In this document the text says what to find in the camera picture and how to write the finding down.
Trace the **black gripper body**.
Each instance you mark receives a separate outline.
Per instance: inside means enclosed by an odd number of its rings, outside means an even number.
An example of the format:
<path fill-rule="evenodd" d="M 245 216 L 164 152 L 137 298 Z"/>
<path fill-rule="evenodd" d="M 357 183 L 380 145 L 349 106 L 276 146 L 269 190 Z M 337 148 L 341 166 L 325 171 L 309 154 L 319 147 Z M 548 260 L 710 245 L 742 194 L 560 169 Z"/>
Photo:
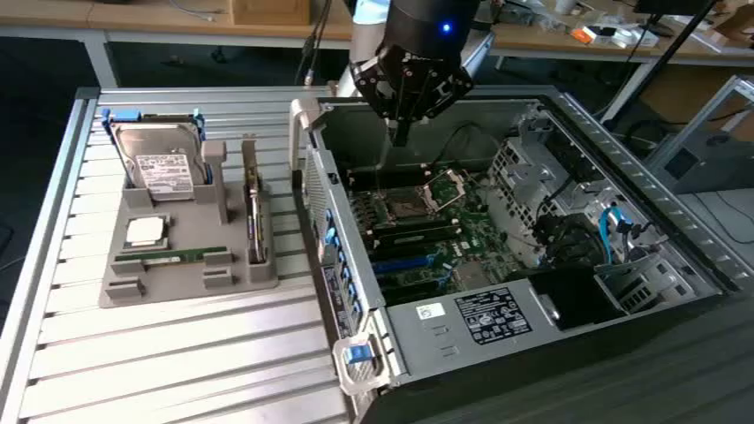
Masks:
<path fill-rule="evenodd" d="M 394 88 L 411 71 L 466 69 L 460 51 L 478 11 L 476 1 L 392 1 L 376 59 Z"/>

